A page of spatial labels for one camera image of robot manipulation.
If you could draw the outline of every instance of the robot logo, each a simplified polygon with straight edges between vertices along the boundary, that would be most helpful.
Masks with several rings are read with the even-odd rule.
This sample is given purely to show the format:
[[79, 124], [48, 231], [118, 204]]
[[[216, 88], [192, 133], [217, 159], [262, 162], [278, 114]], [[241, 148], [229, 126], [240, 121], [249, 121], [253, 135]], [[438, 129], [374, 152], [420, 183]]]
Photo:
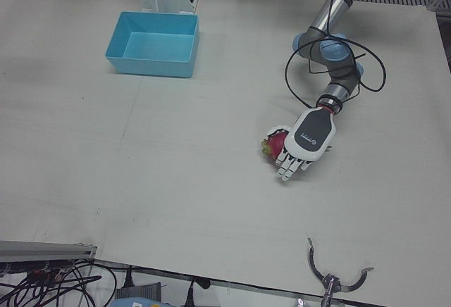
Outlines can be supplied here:
[[310, 138], [310, 137], [307, 136], [305, 133], [301, 133], [301, 137], [304, 138], [305, 140], [307, 140], [310, 144], [316, 145], [316, 140]]

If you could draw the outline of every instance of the white table surface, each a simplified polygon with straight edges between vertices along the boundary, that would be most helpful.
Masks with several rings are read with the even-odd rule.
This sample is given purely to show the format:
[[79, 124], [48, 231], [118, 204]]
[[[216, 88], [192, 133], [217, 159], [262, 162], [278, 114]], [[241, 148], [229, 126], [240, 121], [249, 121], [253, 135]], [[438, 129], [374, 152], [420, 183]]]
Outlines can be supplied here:
[[[355, 3], [337, 31], [388, 71], [335, 119], [333, 148], [286, 184], [260, 152], [304, 110], [283, 81], [323, 0], [199, 0], [190, 79], [115, 73], [104, 53], [139, 0], [1, 0], [0, 239], [95, 244], [108, 261], [337, 297], [445, 306], [451, 80], [435, 16]], [[364, 80], [379, 67], [363, 58]], [[313, 101], [325, 75], [290, 69]]]

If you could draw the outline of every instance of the pink fruit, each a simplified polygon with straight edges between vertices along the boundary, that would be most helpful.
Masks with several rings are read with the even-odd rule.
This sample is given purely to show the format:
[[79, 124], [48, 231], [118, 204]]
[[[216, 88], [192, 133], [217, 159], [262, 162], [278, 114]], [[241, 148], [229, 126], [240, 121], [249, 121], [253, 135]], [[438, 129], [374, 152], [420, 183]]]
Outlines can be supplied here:
[[288, 131], [280, 131], [272, 136], [268, 137], [268, 139], [264, 139], [261, 142], [261, 146], [263, 150], [261, 150], [267, 156], [271, 156], [273, 159], [277, 159], [278, 155], [281, 153], [283, 148], [283, 142], [285, 138], [288, 136]]

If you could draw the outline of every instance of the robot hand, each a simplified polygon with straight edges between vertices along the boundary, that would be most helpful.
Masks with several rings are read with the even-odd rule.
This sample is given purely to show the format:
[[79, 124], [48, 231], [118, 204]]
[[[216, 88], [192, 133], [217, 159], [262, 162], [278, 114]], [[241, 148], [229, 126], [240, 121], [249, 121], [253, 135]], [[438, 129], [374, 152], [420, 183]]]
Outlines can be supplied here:
[[282, 151], [276, 159], [279, 166], [277, 175], [286, 182], [300, 167], [306, 170], [314, 161], [320, 159], [335, 134], [333, 113], [328, 108], [310, 108], [297, 119], [293, 128], [274, 127], [268, 136], [288, 131]]

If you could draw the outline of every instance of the blue tray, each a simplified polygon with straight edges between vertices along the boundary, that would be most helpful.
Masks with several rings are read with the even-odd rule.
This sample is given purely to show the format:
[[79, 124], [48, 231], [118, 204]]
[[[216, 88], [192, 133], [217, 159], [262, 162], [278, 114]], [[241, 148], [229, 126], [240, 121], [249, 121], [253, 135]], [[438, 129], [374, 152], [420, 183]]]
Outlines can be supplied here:
[[191, 77], [198, 42], [196, 15], [124, 12], [106, 57], [121, 73]]

